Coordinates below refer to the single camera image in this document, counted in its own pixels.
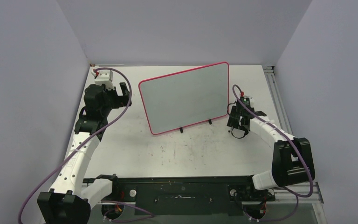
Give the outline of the pink framed whiteboard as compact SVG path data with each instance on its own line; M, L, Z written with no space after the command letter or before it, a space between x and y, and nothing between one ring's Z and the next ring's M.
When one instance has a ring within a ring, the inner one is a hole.
M153 135L224 117L228 88L227 62L153 77L138 84Z

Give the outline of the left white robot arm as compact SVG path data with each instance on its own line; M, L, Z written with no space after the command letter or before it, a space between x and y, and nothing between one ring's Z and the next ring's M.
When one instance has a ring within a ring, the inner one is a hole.
M83 190L83 179L91 157L101 143L107 127L118 121L131 106L132 86L121 82L118 95L112 82L91 84L84 91L85 105L75 124L72 147L53 173L58 176L47 192L41 192L37 204L47 224L86 224L91 209L105 197L115 201L120 187L115 175L98 178Z

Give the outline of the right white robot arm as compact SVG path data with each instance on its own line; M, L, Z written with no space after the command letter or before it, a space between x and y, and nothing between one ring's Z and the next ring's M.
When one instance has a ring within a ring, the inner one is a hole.
M252 183L246 185L245 194L249 199L258 199L265 189L283 188L315 179L310 142L285 132L264 112L249 113L241 105L233 106L227 126L244 131L245 135L258 135L273 151L271 168L253 175Z

